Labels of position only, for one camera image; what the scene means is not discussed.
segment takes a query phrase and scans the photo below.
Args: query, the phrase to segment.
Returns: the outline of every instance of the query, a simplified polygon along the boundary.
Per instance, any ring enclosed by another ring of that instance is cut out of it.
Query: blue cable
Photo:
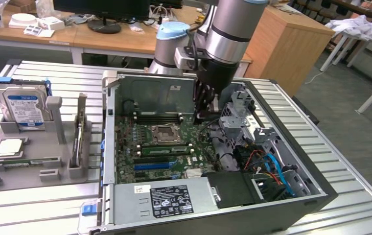
[[[292,196],[294,196],[294,192],[293,192],[288,182],[284,179],[284,176],[282,176],[282,173],[281,173],[281,167],[280,167],[280,164],[278,164],[274,156],[270,153],[268,153],[265,156],[269,157],[272,159],[272,161],[273,161],[273,164],[276,166],[276,170],[277,170],[277,174],[278,174],[280,180],[281,180],[281,182],[282,182],[282,184],[285,186],[285,190],[292,194]]]
[[[268,164],[268,163],[263,163],[263,166],[265,166],[266,171],[270,172],[270,166],[269,166],[269,164]]]

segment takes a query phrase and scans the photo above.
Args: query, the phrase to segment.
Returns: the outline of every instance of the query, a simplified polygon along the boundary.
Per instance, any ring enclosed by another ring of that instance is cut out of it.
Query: power supply label
[[[171,186],[150,189],[153,216],[163,218],[193,213],[193,206],[186,186]]]
[[[38,104],[37,96],[9,95],[7,101],[14,120],[19,125],[39,126],[42,124],[42,112],[35,107]]]

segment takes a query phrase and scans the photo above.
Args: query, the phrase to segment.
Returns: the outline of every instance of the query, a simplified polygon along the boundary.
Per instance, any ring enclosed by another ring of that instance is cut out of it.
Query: blue pcie slot
[[[138,164],[133,166],[133,170],[158,170],[158,169],[169,169],[169,163],[161,164]]]

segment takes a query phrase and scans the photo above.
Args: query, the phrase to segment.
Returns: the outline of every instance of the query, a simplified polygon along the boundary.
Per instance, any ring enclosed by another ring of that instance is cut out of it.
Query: computer monitor
[[[87,27],[99,33],[117,33],[121,27],[111,19],[146,20],[150,0],[53,0],[58,11],[85,13],[101,17],[102,20],[89,21]]]

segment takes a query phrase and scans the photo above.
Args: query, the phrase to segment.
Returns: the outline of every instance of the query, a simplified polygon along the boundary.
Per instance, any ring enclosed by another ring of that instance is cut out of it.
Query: aluminum profile table
[[[86,114],[93,122],[89,158],[89,182],[85,184],[29,188],[0,192],[0,234],[77,234],[78,207],[97,198],[98,155],[101,141],[101,77],[111,68],[21,61],[6,65],[1,76],[47,79],[53,95],[62,97],[61,118],[73,120],[77,95],[87,95]],[[251,80],[276,115],[330,182],[338,197],[313,214],[306,215],[278,235],[372,234],[372,187],[341,153],[312,124],[288,95],[266,80]],[[255,111],[269,126],[261,111]],[[83,226],[93,226],[94,216]]]

